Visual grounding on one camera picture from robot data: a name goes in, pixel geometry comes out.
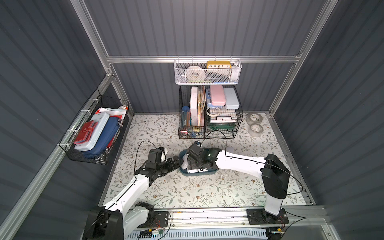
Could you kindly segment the light grey pencil case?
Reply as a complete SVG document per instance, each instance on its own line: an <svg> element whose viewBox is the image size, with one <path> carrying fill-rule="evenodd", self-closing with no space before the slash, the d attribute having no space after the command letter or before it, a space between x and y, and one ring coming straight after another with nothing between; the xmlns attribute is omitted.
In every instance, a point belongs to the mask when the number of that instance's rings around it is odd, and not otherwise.
<svg viewBox="0 0 384 240"><path fill-rule="evenodd" d="M225 93L225 108L229 110L237 110L240 107L240 102L236 94L235 88L224 88Z"/></svg>

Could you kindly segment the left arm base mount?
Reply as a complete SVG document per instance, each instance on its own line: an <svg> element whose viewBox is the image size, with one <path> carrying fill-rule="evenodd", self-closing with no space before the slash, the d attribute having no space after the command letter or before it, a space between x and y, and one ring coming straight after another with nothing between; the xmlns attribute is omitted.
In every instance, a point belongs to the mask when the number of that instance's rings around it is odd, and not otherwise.
<svg viewBox="0 0 384 240"><path fill-rule="evenodd" d="M165 228L168 226L170 217L168 211L150 212L147 220L139 228Z"/></svg>

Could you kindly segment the small circuit board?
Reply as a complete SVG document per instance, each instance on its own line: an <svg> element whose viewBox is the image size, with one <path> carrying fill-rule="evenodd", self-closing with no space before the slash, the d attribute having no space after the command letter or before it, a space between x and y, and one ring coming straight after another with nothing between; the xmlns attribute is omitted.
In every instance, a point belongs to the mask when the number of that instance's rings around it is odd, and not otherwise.
<svg viewBox="0 0 384 240"><path fill-rule="evenodd" d="M165 230L144 230L140 231L138 240L149 240L155 238L162 238L165 233Z"/></svg>

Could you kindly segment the pink pencil case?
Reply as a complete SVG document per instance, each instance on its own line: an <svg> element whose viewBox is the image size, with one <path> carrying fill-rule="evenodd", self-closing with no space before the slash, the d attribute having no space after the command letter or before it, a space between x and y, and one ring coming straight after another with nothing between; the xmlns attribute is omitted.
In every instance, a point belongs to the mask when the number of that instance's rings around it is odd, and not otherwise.
<svg viewBox="0 0 384 240"><path fill-rule="evenodd" d="M224 106L226 97L222 85L210 85L211 103L213 106Z"/></svg>

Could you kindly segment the red wallet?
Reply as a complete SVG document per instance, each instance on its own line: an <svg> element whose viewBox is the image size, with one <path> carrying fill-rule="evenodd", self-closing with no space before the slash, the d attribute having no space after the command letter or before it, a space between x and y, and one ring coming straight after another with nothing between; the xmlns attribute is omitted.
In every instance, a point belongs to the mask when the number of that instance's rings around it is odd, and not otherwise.
<svg viewBox="0 0 384 240"><path fill-rule="evenodd" d="M89 121L84 123L76 139L74 140L74 144L79 145L88 142L97 124L98 123L95 121Z"/></svg>

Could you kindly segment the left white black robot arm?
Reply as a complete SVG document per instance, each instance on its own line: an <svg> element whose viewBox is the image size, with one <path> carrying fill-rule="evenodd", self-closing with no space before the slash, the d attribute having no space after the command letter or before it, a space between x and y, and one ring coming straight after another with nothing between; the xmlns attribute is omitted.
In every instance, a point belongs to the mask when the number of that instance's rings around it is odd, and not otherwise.
<svg viewBox="0 0 384 240"><path fill-rule="evenodd" d="M135 202L155 180L179 169L184 162L178 156L167 158L166 155L163 147L150 150L148 159L135 170L130 183L112 200L90 211L83 240L124 240L137 227L152 224L153 205L135 205Z"/></svg>

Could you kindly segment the white box upright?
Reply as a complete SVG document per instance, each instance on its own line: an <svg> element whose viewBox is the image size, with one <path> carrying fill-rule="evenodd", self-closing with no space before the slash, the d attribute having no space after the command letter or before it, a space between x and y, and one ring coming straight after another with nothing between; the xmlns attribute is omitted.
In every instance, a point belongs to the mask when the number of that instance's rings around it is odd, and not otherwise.
<svg viewBox="0 0 384 240"><path fill-rule="evenodd" d="M192 126L198 125L198 87L191 87L190 112Z"/></svg>

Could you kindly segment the white tape roll in basket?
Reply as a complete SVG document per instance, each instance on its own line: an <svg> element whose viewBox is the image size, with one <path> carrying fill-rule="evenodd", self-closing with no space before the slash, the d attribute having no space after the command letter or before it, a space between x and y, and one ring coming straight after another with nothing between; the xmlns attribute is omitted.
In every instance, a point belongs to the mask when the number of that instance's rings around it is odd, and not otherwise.
<svg viewBox="0 0 384 240"><path fill-rule="evenodd" d="M206 72L199 66L190 66L186 69L186 78L189 82L204 82Z"/></svg>

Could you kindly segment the aluminium rail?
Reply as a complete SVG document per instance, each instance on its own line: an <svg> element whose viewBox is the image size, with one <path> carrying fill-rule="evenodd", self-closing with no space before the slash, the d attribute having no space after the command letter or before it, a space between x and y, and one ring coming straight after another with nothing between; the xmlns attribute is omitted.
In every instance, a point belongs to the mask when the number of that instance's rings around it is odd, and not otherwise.
<svg viewBox="0 0 384 240"><path fill-rule="evenodd" d="M247 209L255 208L194 208L194 209L168 209L154 212L168 211L169 223L162 238L166 240L173 238L173 233L180 231L181 238L214 238L216 233L220 233L219 238L230 237L239 234L241 231L259 229L265 239L280 240L289 234L292 226L321 226L327 239L340 239L335 227L331 224L326 210L322 206L298 206L287 207L285 209L289 223L284 226L274 225L250 225L247 219ZM133 230L127 238L137 240L138 236Z"/></svg>

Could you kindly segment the white computer mouse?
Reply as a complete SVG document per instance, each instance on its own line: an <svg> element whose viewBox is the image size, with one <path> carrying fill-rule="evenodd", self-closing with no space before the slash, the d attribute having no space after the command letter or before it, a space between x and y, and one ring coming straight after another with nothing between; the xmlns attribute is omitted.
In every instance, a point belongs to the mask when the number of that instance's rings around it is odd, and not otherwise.
<svg viewBox="0 0 384 240"><path fill-rule="evenodd" d="M184 172L188 172L188 167L189 167L188 157L189 157L188 155L183 156L183 163L181 165L181 169Z"/></svg>

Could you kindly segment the blue zip case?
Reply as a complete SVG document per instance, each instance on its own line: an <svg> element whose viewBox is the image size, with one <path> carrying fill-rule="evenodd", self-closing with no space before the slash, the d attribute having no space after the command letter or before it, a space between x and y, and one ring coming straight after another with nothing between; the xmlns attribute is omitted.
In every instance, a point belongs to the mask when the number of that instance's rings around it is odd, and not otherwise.
<svg viewBox="0 0 384 240"><path fill-rule="evenodd" d="M92 159L99 156L114 139L120 128L120 119L118 117L110 117L107 121L96 145L93 149L83 152L86 159Z"/></svg>

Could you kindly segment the white plastic case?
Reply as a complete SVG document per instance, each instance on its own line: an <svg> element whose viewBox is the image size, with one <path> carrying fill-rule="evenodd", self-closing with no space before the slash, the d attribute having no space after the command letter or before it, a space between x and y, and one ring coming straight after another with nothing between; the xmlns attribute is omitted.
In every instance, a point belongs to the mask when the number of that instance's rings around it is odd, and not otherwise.
<svg viewBox="0 0 384 240"><path fill-rule="evenodd" d="M75 145L75 150L79 152L84 152L84 151L89 151L93 149L109 118L110 118L110 115L106 112L93 115L90 121L95 121L98 124L96 125L90 140L86 143Z"/></svg>

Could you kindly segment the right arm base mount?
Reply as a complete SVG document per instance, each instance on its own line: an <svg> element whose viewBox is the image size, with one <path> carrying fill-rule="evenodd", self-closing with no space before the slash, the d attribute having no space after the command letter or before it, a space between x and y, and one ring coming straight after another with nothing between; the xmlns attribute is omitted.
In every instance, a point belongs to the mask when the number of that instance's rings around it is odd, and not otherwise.
<svg viewBox="0 0 384 240"><path fill-rule="evenodd" d="M281 208L275 216L266 212L265 209L247 209L247 219L250 225L285 225L289 223L288 215L285 209Z"/></svg>

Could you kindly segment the yellow clock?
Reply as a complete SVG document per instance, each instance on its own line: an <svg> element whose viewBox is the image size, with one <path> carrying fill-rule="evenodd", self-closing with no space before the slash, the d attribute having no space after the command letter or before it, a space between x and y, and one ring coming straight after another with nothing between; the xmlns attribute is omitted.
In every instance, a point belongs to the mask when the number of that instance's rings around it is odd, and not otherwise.
<svg viewBox="0 0 384 240"><path fill-rule="evenodd" d="M207 61L207 69L231 69L230 61Z"/></svg>

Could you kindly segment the teal plastic storage box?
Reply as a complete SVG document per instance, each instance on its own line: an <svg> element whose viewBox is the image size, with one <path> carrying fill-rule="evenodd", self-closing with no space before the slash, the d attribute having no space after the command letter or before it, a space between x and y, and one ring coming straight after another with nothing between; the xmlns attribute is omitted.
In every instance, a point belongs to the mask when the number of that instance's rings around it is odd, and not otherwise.
<svg viewBox="0 0 384 240"><path fill-rule="evenodd" d="M183 156L184 155L187 155L187 150L183 150L179 153L179 157L183 159ZM189 167L188 167L188 172L184 172L181 167L180 167L180 172L184 175L184 176L204 176L204 175L213 175L215 174L218 170L215 170L215 169L210 169L210 170L207 170L207 169L197 169L196 165L193 165L191 160L190 160L190 157L188 157L188 162L189 162Z"/></svg>

